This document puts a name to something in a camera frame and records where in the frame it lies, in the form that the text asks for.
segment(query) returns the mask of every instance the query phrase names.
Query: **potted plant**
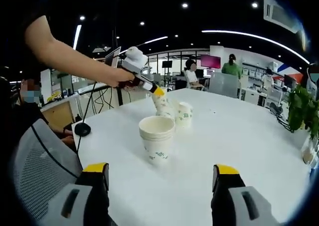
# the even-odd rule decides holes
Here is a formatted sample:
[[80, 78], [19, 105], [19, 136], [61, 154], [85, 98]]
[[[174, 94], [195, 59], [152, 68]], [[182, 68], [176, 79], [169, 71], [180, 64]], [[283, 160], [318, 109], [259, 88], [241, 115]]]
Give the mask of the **potted plant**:
[[319, 101], [298, 85], [288, 96], [289, 115], [288, 123], [291, 132], [300, 128], [305, 128], [310, 135], [306, 140], [302, 152], [305, 163], [310, 163], [313, 159], [311, 152], [317, 150], [319, 134]]

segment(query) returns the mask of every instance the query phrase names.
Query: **black ceiling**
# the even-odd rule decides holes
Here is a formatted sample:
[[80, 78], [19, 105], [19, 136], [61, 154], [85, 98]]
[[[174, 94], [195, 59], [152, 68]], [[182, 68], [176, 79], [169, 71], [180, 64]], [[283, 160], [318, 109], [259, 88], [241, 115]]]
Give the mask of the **black ceiling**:
[[[53, 0], [47, 16], [53, 35], [71, 46], [76, 25], [82, 24], [77, 50], [90, 57], [98, 57], [92, 54], [97, 46], [121, 45], [122, 49], [127, 49], [168, 36], [168, 39], [139, 48], [149, 54], [181, 48], [209, 48], [219, 41], [225, 47], [270, 56], [299, 70], [305, 63], [272, 43], [241, 35], [201, 32], [205, 29], [221, 29], [260, 35], [288, 46], [313, 62], [314, 52], [318, 49], [314, 36], [314, 14], [318, 14], [315, 0], [278, 1], [298, 14], [303, 22], [311, 40], [311, 47], [306, 52], [302, 49], [298, 34], [263, 20], [263, 0]], [[181, 7], [184, 2], [188, 3], [187, 9]], [[259, 7], [253, 9], [252, 2], [257, 2]], [[80, 15], [86, 17], [83, 22], [79, 20]], [[145, 22], [144, 26], [140, 26], [141, 21]], [[115, 35], [120, 39], [112, 43], [114, 26]], [[19, 78], [20, 69], [10, 71], [11, 80]]]

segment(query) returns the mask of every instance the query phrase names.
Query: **green leaves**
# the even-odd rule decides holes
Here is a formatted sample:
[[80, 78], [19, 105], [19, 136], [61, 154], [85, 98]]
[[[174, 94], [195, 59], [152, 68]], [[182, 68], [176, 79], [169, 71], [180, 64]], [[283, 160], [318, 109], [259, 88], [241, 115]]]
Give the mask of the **green leaves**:
[[300, 85], [288, 96], [288, 123], [292, 132], [298, 130], [302, 123], [309, 129], [311, 139], [319, 133], [319, 102], [313, 100], [307, 90]]

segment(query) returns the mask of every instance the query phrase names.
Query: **man in white shirt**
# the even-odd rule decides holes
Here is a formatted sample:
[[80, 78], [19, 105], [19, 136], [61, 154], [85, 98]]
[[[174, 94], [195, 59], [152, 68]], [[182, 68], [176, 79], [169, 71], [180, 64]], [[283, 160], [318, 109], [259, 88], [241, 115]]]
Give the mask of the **man in white shirt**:
[[198, 83], [195, 70], [197, 69], [196, 63], [193, 60], [187, 60], [185, 63], [186, 66], [186, 75], [190, 85], [198, 86], [198, 88], [204, 87], [202, 84]]
[[266, 90], [274, 85], [274, 80], [273, 80], [273, 72], [271, 69], [266, 70], [266, 75], [263, 76], [262, 81], [263, 81], [263, 88]]

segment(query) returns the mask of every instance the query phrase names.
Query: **man in green shirt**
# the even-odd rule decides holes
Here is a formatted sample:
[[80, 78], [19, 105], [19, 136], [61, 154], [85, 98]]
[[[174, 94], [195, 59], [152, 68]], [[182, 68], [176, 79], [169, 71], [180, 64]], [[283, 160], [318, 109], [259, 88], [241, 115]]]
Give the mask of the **man in green shirt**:
[[241, 78], [242, 75], [242, 68], [238, 66], [236, 63], [236, 57], [234, 54], [229, 55], [228, 63], [225, 63], [221, 72], [229, 75], [237, 75], [238, 79]]

